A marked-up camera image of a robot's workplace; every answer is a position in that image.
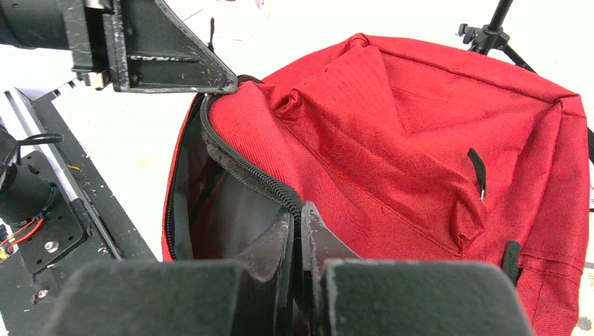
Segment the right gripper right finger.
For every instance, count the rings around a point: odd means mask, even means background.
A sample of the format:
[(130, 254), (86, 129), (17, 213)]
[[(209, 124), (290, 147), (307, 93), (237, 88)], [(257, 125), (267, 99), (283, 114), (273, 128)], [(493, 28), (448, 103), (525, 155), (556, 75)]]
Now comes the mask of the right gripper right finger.
[(359, 259), (325, 225), (312, 202), (301, 211), (301, 245), (303, 269), (303, 309), (311, 335), (331, 335), (328, 299), (325, 294), (324, 262), (327, 259)]

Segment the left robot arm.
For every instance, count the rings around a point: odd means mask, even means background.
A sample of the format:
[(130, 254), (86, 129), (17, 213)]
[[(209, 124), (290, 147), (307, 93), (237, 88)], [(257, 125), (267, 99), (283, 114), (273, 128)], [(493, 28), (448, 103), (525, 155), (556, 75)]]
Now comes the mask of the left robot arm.
[(236, 75), (160, 0), (2, 1), (1, 43), (68, 50), (87, 86), (225, 94)]

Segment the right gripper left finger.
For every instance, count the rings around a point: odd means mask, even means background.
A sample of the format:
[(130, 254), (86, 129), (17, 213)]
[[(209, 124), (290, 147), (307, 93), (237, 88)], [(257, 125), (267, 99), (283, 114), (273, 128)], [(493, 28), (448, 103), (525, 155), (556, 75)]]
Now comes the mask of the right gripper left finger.
[(270, 226), (236, 257), (243, 266), (233, 335), (291, 335), (294, 220), (281, 208)]

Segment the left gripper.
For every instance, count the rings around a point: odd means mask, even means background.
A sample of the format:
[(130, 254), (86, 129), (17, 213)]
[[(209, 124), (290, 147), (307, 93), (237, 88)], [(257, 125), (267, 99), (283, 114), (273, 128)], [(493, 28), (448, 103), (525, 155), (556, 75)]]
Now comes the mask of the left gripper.
[(237, 90), (236, 75), (165, 1), (58, 1), (71, 70), (96, 90), (133, 93)]

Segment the red backpack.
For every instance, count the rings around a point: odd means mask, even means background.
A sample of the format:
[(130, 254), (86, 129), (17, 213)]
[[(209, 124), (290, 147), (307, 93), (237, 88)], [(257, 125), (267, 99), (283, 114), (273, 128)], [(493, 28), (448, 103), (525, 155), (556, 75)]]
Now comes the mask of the red backpack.
[(165, 198), (163, 259), (215, 256), (206, 213), (236, 179), (312, 202), (363, 258), (477, 260), (516, 283), (538, 335), (570, 335), (588, 245), (581, 98), (497, 59), (356, 34), (237, 92), (199, 94)]

